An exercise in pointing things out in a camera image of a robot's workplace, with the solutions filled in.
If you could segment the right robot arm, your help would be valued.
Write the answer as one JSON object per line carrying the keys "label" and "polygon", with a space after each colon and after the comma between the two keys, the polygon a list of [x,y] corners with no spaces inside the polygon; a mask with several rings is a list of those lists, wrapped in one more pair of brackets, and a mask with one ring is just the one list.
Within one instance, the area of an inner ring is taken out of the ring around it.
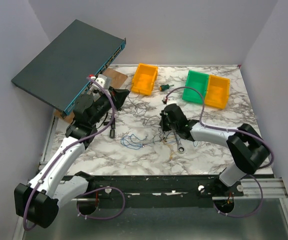
{"label": "right robot arm", "polygon": [[271,154],[249,124],[236,128],[206,125],[201,120],[187,119],[175,103],[167,105],[160,116],[159,125],[164,132],[173,131],[184,140],[208,142],[229,149],[233,163],[219,174],[214,183],[214,191],[220,196],[231,192],[232,186],[244,176],[254,174]]}

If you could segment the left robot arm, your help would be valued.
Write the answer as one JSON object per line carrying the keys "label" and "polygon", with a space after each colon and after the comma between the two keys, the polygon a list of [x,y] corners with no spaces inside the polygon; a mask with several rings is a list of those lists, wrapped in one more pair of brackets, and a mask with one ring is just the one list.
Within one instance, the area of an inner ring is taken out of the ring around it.
{"label": "left robot arm", "polygon": [[73,110],[74,118],[67,127],[65,138],[46,166],[27,184],[18,184],[14,190],[16,214],[23,218],[23,228],[30,231],[36,225],[47,228],[60,208],[75,197],[91,197],[95,185],[81,174],[60,184],[75,160],[85,152],[95,136],[100,134],[96,124],[109,111],[121,109],[130,91],[109,87],[98,89],[99,97],[83,94]]}

